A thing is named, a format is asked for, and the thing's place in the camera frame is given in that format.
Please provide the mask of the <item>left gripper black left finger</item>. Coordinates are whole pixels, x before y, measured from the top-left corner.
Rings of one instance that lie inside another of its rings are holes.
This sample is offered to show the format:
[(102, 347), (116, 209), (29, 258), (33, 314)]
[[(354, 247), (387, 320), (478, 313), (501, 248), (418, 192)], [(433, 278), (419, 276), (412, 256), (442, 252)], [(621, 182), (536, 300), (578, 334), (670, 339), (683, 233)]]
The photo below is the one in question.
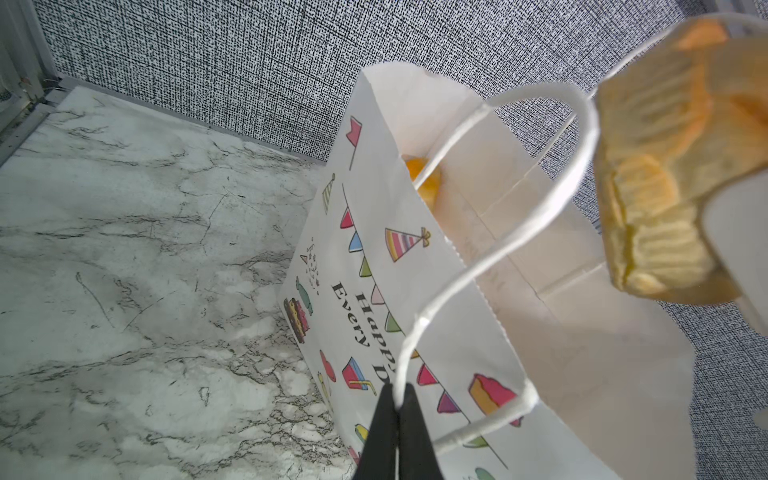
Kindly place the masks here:
[(393, 388), (387, 383), (379, 396), (353, 480), (396, 479), (398, 433), (399, 417)]

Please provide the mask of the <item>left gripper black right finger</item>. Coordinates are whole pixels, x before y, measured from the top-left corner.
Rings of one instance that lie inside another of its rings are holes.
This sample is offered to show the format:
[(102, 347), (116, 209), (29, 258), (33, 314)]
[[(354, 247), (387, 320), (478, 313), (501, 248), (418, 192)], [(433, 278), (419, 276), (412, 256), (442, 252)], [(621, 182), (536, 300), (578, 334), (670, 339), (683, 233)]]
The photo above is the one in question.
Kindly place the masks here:
[(398, 422), (398, 478), (443, 480), (418, 397), (411, 384), (405, 387)]

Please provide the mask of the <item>white printed paper bag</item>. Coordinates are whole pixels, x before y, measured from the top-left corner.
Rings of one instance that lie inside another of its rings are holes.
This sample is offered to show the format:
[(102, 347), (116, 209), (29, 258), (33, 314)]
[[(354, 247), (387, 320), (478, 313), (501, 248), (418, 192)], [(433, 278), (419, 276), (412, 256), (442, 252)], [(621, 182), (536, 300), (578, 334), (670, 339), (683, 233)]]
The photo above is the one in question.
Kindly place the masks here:
[(693, 346), (607, 268), (598, 87), (360, 71), (278, 294), (355, 470), (391, 383), (444, 479), (696, 476)]

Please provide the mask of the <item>steel tongs white tips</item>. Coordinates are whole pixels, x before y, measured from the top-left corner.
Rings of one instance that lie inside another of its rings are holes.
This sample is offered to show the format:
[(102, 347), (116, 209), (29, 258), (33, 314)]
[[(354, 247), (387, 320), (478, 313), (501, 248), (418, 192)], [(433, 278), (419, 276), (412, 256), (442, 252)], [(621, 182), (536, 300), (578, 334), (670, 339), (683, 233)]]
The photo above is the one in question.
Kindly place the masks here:
[(767, 173), (761, 171), (722, 189), (706, 203), (707, 239), (740, 296), (745, 321), (767, 335)]

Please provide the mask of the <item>knotted fake bread roll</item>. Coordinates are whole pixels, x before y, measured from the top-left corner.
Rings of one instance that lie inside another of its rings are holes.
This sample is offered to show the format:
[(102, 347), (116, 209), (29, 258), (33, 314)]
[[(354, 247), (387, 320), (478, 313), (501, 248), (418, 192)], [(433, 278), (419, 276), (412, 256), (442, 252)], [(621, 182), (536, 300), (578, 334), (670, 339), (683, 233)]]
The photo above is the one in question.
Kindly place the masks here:
[(690, 19), (596, 93), (593, 166), (607, 268), (630, 295), (736, 299), (702, 227), (706, 203), (767, 167), (767, 35)]

